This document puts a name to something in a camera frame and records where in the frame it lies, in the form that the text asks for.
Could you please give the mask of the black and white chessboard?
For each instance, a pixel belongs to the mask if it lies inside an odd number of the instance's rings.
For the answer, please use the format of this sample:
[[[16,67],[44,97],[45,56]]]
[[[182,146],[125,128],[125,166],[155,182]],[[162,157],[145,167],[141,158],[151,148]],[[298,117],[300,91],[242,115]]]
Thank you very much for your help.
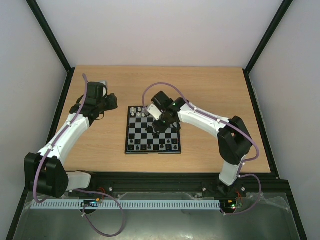
[[[125,140],[125,154],[181,154],[180,129],[177,123],[171,125],[165,133],[147,133],[146,128],[152,126],[155,119],[142,106],[129,106],[127,109],[127,127]]]

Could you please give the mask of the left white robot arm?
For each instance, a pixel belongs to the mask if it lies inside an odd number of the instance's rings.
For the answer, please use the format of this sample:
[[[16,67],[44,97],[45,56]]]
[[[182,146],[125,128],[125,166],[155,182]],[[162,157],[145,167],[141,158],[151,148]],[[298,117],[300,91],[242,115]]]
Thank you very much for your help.
[[[71,107],[61,129],[37,153],[30,152],[24,158],[26,188],[33,193],[37,203],[41,202],[39,194],[60,198],[65,192],[89,187],[91,173],[83,170],[67,172],[64,164],[93,122],[117,107],[117,97],[108,93],[106,81],[85,82],[84,95]]]

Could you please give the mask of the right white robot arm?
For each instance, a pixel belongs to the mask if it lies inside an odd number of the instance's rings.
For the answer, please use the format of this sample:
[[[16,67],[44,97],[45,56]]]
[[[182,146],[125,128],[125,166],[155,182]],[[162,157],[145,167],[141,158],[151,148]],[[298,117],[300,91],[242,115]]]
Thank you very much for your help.
[[[240,175],[241,165],[254,145],[244,121],[234,116],[221,117],[197,108],[186,99],[169,98],[163,91],[152,99],[145,109],[153,118],[157,133],[165,132],[174,123],[185,123],[203,130],[218,141],[219,154],[224,160],[219,174],[218,191],[229,196],[236,189],[235,181]]]

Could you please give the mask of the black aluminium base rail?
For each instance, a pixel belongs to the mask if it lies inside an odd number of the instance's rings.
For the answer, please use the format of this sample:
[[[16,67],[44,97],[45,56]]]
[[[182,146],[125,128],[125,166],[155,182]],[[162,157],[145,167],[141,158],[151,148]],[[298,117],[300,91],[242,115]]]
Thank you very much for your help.
[[[286,193],[291,195],[287,180],[274,175],[257,174],[239,178],[232,186],[224,185],[216,173],[120,173],[92,172],[84,192],[75,187],[70,196],[85,198],[106,193],[113,197],[125,193],[187,193],[205,198],[234,199],[249,193]]]

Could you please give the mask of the left black frame post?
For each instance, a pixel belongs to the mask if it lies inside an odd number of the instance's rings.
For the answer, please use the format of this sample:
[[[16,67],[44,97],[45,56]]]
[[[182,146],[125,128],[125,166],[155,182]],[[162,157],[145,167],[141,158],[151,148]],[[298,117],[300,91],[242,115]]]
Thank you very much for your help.
[[[47,40],[52,46],[54,52],[56,53],[58,59],[60,60],[65,71],[70,74],[74,69],[71,67],[67,57],[65,56],[55,34],[53,33],[45,15],[43,14],[38,2],[36,0],[26,0],[30,10],[32,11],[34,17],[39,23],[43,33],[45,34]]]

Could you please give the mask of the black frame post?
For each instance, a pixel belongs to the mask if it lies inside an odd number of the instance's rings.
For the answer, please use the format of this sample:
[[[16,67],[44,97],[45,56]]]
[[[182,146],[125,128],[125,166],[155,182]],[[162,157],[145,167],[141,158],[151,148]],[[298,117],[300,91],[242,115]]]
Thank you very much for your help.
[[[253,70],[254,66],[256,65],[257,61],[259,60],[260,56],[262,55],[267,44],[271,40],[273,34],[275,33],[276,29],[278,28],[279,24],[281,23],[282,19],[286,15],[292,3],[293,3],[293,0],[283,0],[282,3],[280,4],[269,26],[267,27],[263,37],[261,38],[258,46],[256,47],[252,57],[250,58],[247,66],[243,70],[245,75],[249,75],[250,72]]]
[[[43,14],[38,2],[36,0],[26,0],[30,10],[32,11],[34,17],[39,23],[43,33],[45,34],[47,40],[52,46],[54,52],[56,53],[58,59],[60,60],[65,71],[70,74],[74,69],[71,67],[67,57],[65,56],[55,34],[53,33],[45,15]]]

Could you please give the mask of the right black frame post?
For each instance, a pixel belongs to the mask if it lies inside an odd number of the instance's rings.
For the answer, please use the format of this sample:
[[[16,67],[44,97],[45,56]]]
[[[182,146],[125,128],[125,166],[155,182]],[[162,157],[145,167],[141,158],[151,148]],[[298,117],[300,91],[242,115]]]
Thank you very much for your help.
[[[253,70],[254,66],[256,65],[257,61],[259,60],[260,56],[262,55],[267,44],[271,40],[273,34],[275,33],[276,29],[278,28],[279,24],[281,23],[282,19],[286,15],[292,3],[293,3],[293,0],[283,0],[282,3],[280,4],[269,26],[267,27],[263,37],[261,38],[258,46],[256,47],[252,57],[250,58],[247,66],[243,70],[245,75],[249,75],[250,72]]]

